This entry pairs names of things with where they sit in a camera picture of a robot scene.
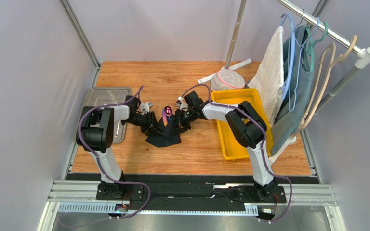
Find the black paper napkin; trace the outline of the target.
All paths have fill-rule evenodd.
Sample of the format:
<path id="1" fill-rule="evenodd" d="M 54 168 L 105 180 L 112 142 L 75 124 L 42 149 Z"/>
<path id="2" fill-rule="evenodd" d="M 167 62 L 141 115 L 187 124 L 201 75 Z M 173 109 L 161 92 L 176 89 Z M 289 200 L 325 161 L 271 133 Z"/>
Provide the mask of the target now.
<path id="1" fill-rule="evenodd" d="M 169 147 L 181 143 L 181 138 L 179 134 L 171 134 L 173 129 L 172 119 L 168 121 L 167 125 L 165 125 L 163 119 L 161 118 L 158 121 L 158 125 L 163 130 L 164 134 L 162 136 L 148 136 L 145 140 L 147 143 L 158 148 Z"/>

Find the iridescent spoon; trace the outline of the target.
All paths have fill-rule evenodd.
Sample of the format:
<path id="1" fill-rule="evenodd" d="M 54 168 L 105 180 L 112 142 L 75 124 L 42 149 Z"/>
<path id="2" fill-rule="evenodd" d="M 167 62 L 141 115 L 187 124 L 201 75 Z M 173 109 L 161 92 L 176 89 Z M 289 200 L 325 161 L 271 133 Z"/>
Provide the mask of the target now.
<path id="1" fill-rule="evenodd" d="M 171 115 L 172 115 L 172 109 L 169 106 L 165 106 L 163 110 L 164 123 L 167 124 L 170 121 Z"/>

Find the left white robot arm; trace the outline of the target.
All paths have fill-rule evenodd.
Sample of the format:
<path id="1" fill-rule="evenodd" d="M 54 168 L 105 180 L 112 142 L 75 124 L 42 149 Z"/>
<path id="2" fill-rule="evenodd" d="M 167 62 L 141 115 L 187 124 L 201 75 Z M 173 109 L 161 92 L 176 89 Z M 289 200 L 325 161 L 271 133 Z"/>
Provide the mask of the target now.
<path id="1" fill-rule="evenodd" d="M 139 126 L 147 136 L 161 137 L 164 131 L 158 125 L 154 112 L 150 111 L 150 106 L 141 103 L 137 96 L 129 95 L 121 104 L 83 107 L 76 143 L 89 152 L 100 170 L 100 193 L 113 193 L 120 198 L 127 191 L 127 183 L 111 149 L 116 122 Z"/>

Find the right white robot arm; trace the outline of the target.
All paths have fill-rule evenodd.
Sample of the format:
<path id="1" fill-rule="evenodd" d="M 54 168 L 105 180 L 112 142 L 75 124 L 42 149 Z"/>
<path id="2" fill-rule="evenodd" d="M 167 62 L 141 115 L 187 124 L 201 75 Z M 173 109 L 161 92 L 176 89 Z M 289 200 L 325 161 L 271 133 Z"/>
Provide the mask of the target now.
<path id="1" fill-rule="evenodd" d="M 266 150 L 267 125 L 248 101 L 240 104 L 221 104 L 202 100 L 195 91 L 178 98 L 181 109 L 175 111 L 172 135 L 191 129 L 197 119 L 226 122 L 233 137 L 246 148 L 253 169 L 252 194 L 264 200 L 271 196 L 278 184 L 275 181 Z"/>

